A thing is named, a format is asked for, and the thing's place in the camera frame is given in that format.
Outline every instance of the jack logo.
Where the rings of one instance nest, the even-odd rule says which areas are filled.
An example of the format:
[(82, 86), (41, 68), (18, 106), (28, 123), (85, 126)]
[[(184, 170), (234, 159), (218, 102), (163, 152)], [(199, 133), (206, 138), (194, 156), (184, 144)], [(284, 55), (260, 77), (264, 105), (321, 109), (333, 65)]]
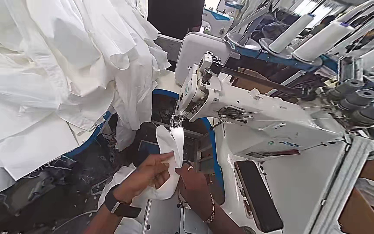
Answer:
[(300, 147), (301, 146), (301, 145), (297, 145), (297, 144), (287, 142), (287, 141), (282, 141), (282, 142), (278, 142), (278, 143), (282, 143), (284, 145), (289, 145), (289, 146), (293, 146), (293, 147)]

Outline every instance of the blue trim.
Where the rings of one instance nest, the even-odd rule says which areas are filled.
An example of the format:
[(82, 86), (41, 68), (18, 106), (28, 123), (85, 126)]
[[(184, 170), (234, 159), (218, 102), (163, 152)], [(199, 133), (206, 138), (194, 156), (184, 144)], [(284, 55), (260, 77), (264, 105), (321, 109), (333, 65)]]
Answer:
[(224, 15), (221, 15), (221, 14), (219, 14), (219, 13), (217, 13), (217, 12), (214, 12), (214, 11), (208, 10), (208, 9), (206, 9), (206, 8), (204, 8), (204, 10), (210, 12), (216, 20), (226, 20), (226, 21), (229, 21), (229, 20), (230, 20), (229, 17), (226, 17), (226, 16), (224, 16)]
[(219, 181), (219, 184), (223, 188), (224, 193), (224, 182), (223, 182), (223, 174), (221, 173), (221, 167), (217, 162), (217, 152), (216, 152), (216, 136), (214, 135), (214, 130), (211, 129), (211, 124), (209, 119), (206, 117), (200, 118), (205, 124), (207, 131), (209, 132), (210, 140), (211, 140), (211, 147), (213, 148), (213, 160), (214, 160), (214, 174), (216, 179)]
[(228, 7), (231, 7), (231, 8), (238, 9), (238, 10), (241, 10), (245, 6), (245, 5), (240, 5), (240, 4), (233, 4), (233, 3), (230, 3), (230, 2), (225, 2), (224, 5), (228, 6)]
[[(108, 120), (111, 115), (112, 115), (112, 113), (107, 111), (103, 115), (103, 119)], [(96, 127), (95, 131), (92, 133), (92, 135), (89, 137), (89, 139), (87, 139), (81, 146), (79, 146), (79, 147), (75, 148), (74, 150), (72, 150), (70, 152), (67, 152), (63, 155), (66, 156), (66, 157), (69, 157), (69, 158), (73, 158), (75, 155), (80, 154), (85, 149), (87, 149), (94, 141), (96, 141), (96, 138), (98, 138), (98, 135), (101, 132), (101, 129), (102, 129), (104, 124), (105, 124), (105, 122), (99, 124), (99, 126)]]
[(172, 91), (165, 90), (165, 89), (154, 89), (153, 94), (162, 94), (165, 96), (175, 98), (176, 100), (178, 100), (178, 96), (179, 96), (178, 93), (174, 93)]
[(322, 59), (322, 64), (331, 70), (333, 70), (335, 73), (338, 73), (338, 65), (337, 62), (333, 59), (331, 59), (327, 55), (320, 55), (319, 56)]
[(262, 51), (253, 51), (253, 50), (248, 50), (248, 49), (245, 49), (245, 48), (241, 48), (241, 47), (238, 47), (236, 46), (235, 44), (233, 44), (231, 41), (227, 41), (230, 45), (230, 47), (238, 52), (239, 54), (241, 55), (244, 55), (244, 56), (248, 56), (248, 57), (252, 57), (252, 58), (257, 58), (257, 59), (260, 59), (260, 60), (264, 60), (264, 61), (267, 61), (267, 62), (273, 62), (273, 63), (277, 63), (277, 64), (283, 64), (285, 66), (290, 66), (290, 67), (295, 67), (295, 68), (298, 68), (298, 69), (301, 69), (301, 70), (304, 70), (306, 72), (313, 72), (315, 71), (316, 69), (320, 68), (321, 66), (311, 66), (307, 63), (304, 63), (304, 62), (300, 62), (296, 59), (284, 59), (284, 58), (280, 58), (280, 57), (277, 57), (277, 56), (274, 56), (264, 50)]

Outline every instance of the left hand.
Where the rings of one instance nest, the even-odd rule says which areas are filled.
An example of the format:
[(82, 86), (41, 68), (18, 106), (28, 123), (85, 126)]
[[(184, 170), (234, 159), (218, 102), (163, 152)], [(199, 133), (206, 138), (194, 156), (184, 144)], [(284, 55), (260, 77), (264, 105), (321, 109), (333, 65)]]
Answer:
[(169, 163), (163, 161), (174, 157), (174, 152), (166, 154), (150, 154), (145, 161), (129, 175), (114, 191), (114, 197), (130, 204), (132, 199), (141, 194), (150, 184), (160, 188), (169, 178)]

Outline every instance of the watch strap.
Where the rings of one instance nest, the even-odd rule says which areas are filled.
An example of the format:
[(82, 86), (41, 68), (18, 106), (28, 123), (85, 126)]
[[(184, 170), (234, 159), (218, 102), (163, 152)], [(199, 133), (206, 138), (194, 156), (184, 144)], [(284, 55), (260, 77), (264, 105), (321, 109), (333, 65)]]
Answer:
[(133, 207), (126, 203), (120, 202), (113, 195), (114, 189), (116, 189), (119, 185), (120, 184), (117, 184), (109, 190), (109, 192), (107, 193), (105, 197), (105, 202), (104, 202), (105, 206), (111, 213), (117, 216), (123, 216), (127, 218), (138, 217), (139, 213), (142, 210), (141, 208)]

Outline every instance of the forearm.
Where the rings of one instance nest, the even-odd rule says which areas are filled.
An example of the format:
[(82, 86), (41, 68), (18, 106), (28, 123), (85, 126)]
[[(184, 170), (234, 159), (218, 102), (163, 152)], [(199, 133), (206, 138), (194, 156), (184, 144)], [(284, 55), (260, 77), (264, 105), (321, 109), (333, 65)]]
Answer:
[(112, 214), (105, 205), (102, 205), (84, 234), (112, 234), (121, 220), (121, 216)]
[(214, 234), (245, 234), (217, 204), (214, 206), (214, 219), (208, 225)]

